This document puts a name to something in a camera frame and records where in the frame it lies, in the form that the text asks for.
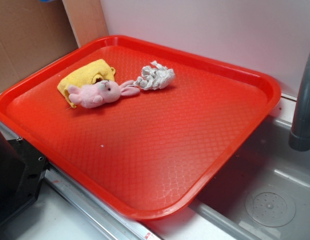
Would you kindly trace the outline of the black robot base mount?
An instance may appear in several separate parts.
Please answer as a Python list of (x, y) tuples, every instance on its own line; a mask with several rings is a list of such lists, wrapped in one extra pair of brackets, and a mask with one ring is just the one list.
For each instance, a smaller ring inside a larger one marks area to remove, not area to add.
[(0, 131), (0, 227), (38, 199), (47, 162), (24, 138), (7, 140)]

